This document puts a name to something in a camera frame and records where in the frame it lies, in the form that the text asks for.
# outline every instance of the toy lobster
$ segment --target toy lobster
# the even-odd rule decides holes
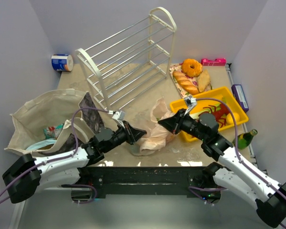
[[[220,123],[221,127],[223,127],[226,124],[226,118],[223,118],[222,116],[229,114],[229,111],[226,108],[226,106],[223,105],[223,104],[219,104],[219,107],[220,107],[220,109],[218,109],[218,107],[214,106],[214,105],[209,105],[209,106],[203,107],[203,109],[209,109],[210,112],[205,111],[205,112],[202,112],[201,114],[203,114],[203,113],[211,113],[212,115],[215,116],[216,122]]]

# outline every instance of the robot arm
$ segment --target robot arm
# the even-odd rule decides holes
[[[48,187],[76,183],[80,178],[80,172],[77,168],[96,164],[104,159],[104,153],[109,152],[123,142],[132,145],[146,134],[145,130],[136,129],[124,121],[123,116],[124,112],[115,112],[112,118],[117,121],[118,129],[112,131],[106,127],[102,128],[88,143],[82,145],[73,156],[70,156],[70,154],[73,154],[73,151],[37,158],[33,158],[31,154],[21,156],[3,174],[6,186],[16,180],[28,168],[40,163],[42,165],[18,179],[8,189],[11,202],[22,202],[30,198],[36,191]]]
[[[234,146],[218,133],[219,124],[212,114],[200,115],[198,121],[189,116],[196,105],[195,98],[184,99],[188,109],[180,109],[174,116],[159,120],[158,124],[173,134],[180,131],[197,137],[201,148],[218,163],[212,163],[209,175],[214,182],[225,187],[256,209],[259,217],[269,226],[276,228],[286,217],[286,183],[281,185],[268,177],[241,155],[235,154]]]

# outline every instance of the crumpled paper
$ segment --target crumpled paper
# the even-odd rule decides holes
[[[167,131],[158,124],[158,121],[173,116],[175,113],[167,109],[164,98],[157,100],[150,114],[150,121],[139,124],[142,129],[147,131],[137,144],[140,146],[138,156],[146,156],[154,153],[166,146],[166,144],[175,138],[175,135]]]

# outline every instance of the purple box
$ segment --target purple box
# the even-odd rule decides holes
[[[249,107],[242,86],[240,84],[233,84],[231,89],[239,105],[245,112],[247,112]]]

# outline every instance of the pink box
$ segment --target pink box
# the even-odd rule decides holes
[[[201,64],[204,66],[225,66],[225,63],[225,58],[217,58],[214,61],[208,60],[207,58],[201,60]]]

